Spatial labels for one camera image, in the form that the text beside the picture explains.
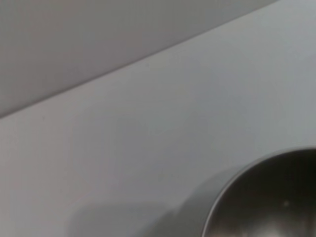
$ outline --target gray surface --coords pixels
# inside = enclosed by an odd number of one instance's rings
[[[0,115],[275,0],[3,0]]]
[[[0,119],[0,236],[158,234],[221,171],[314,146],[315,16],[281,0]]]

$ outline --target white wall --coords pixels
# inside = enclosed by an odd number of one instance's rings
[[[275,0],[2,0],[0,116]]]
[[[1,236],[144,237],[222,170],[314,145],[315,14],[279,1],[0,120]]]

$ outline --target round opening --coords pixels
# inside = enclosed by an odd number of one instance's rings
[[[316,150],[278,155],[240,175],[221,196],[205,237],[316,236]]]

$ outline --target metal rim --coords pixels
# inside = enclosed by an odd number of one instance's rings
[[[249,165],[245,166],[242,168],[237,174],[235,174],[222,188],[222,190],[219,192],[218,196],[216,197],[215,201],[212,204],[212,207],[207,215],[207,219],[203,225],[203,230],[201,237],[206,237],[206,231],[207,231],[207,226],[213,216],[213,213],[215,211],[215,208],[218,206],[219,201],[222,199],[222,197],[226,194],[227,190],[235,183],[235,181],[240,178],[242,175],[253,169],[254,167],[260,165],[262,162],[278,158],[280,155],[286,155],[294,152],[304,152],[304,151],[316,151],[316,147],[304,147],[304,148],[296,148],[296,149],[291,149],[289,150],[283,150],[279,152],[272,153],[269,156],[265,156],[263,158],[257,159],[254,162],[250,163]]]

